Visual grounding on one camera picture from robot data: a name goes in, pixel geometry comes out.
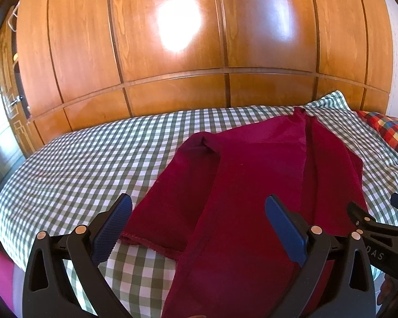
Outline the dark red knit garment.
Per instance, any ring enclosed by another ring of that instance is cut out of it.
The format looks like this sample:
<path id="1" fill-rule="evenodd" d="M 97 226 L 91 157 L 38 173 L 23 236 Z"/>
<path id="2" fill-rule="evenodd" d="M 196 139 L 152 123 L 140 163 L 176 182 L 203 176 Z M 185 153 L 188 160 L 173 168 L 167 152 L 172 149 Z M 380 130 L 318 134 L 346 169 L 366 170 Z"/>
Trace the dark red knit garment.
<path id="1" fill-rule="evenodd" d="M 309 225 L 346 236 L 365 205 L 362 160 L 316 117 L 288 116 L 192 135 L 122 233 L 176 262 L 164 317 L 264 317 L 299 267 L 265 214 L 270 195 Z"/>

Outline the multicolour checked pillow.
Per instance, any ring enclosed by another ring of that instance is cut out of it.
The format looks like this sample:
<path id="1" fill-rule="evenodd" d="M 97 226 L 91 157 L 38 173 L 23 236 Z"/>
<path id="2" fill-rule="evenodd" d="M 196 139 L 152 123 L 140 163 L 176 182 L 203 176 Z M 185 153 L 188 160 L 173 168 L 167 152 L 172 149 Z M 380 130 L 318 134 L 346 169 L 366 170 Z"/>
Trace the multicolour checked pillow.
<path id="1" fill-rule="evenodd" d="M 369 111 L 358 111 L 357 115 L 398 153 L 398 118 Z"/>

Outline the green checked bed cover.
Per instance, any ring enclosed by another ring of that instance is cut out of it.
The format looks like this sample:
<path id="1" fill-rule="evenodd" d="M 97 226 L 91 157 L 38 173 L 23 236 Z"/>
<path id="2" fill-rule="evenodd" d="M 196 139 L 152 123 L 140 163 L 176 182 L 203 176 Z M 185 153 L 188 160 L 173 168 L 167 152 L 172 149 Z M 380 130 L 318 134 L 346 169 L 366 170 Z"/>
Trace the green checked bed cover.
<path id="1" fill-rule="evenodd" d="M 339 91 L 302 106 L 203 108 L 135 117 L 60 136 L 10 178 L 0 195 L 0 240 L 23 269 L 23 285 L 38 232 L 60 236 L 88 226 L 122 194 L 131 197 L 132 215 L 192 135 L 288 116 L 296 108 L 316 117 L 362 160 L 365 205 L 360 208 L 378 223 L 398 227 L 398 210 L 390 204 L 391 195 L 398 194 L 398 153 L 361 121 Z M 123 242 L 122 233 L 98 269 L 130 317 L 164 317 L 176 262 L 145 245 Z M 95 314 L 72 262 L 65 260 L 64 266 L 80 306 Z M 398 317 L 398 279 L 370 267 L 374 317 Z M 20 297 L 23 304 L 23 287 Z"/>

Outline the wooden wardrobe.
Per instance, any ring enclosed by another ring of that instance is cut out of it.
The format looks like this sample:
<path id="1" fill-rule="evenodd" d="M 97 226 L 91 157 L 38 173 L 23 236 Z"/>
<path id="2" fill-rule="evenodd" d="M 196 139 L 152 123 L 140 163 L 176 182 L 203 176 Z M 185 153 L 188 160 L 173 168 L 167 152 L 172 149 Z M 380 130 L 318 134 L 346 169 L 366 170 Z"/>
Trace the wooden wardrobe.
<path id="1" fill-rule="evenodd" d="M 383 113 L 393 76 L 385 0 L 20 0 L 16 39 L 35 147 L 128 117 L 335 90 Z"/>

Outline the wooden panelled door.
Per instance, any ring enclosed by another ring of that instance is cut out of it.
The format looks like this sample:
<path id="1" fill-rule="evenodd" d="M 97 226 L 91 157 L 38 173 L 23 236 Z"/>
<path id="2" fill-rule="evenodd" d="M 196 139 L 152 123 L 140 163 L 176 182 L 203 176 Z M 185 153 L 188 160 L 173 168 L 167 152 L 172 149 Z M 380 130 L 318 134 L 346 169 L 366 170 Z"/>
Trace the wooden panelled door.
<path id="1" fill-rule="evenodd" d="M 12 49 L 14 32 L 7 24 L 12 11 L 13 7 L 8 10 L 5 21 L 0 28 L 0 90 L 10 128 L 23 156 L 28 158 L 36 151 L 36 146 L 27 126 L 28 122 L 23 110 L 21 95 L 18 93 L 15 77 Z"/>

